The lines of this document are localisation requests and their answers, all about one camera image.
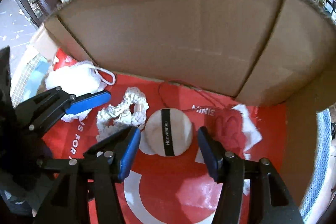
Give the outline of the white crochet scrunchie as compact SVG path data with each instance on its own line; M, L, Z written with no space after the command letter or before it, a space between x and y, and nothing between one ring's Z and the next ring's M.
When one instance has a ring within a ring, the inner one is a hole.
M98 112L96 140L101 142L129 126L142 130L145 127L148 109L149 104L145 94L137 87L128 87L122 101L117 106L108 105Z

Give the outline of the round beige powder puff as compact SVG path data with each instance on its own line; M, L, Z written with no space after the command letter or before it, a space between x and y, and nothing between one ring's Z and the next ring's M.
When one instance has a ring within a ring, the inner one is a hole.
M145 139L150 149L159 156L180 156L193 141L193 125L181 110L157 110L146 122Z

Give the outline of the blue knitted blanket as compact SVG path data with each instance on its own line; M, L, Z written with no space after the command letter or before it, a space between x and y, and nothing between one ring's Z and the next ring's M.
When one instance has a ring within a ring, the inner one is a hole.
M329 109L325 109L316 114L317 121L317 144L314 156L313 173L302 199L299 211L303 222L306 223L311 215L314 204L325 182L327 167L329 164L331 145L331 115Z

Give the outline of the white mesh bath pouf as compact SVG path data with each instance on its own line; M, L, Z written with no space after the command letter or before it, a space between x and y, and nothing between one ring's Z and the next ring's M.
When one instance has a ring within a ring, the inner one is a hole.
M107 85L114 85L116 76L90 61L80 61L70 67L64 66L50 71L45 79L46 89L60 86L63 91L77 97L103 91Z

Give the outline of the dark red knitted item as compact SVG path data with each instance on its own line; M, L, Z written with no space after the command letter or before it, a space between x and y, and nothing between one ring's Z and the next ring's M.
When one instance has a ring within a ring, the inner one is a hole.
M262 134L252 122L246 105L225 105L210 92L182 80L164 80L158 86L158 95L161 95L164 85L185 86L207 101L206 105L191 106L182 112L202 114L205 109L211 110L210 135L224 148L242 155L262 141Z

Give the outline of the red-lined cardboard box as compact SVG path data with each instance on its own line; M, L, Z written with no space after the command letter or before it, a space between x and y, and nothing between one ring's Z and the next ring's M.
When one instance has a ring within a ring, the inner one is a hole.
M335 102L335 24L311 0L71 0L30 40L52 61L62 49L117 73L145 93L150 111L191 109L213 128L213 104L244 104L262 134L253 160L267 157L294 202L307 203L318 155L317 114Z

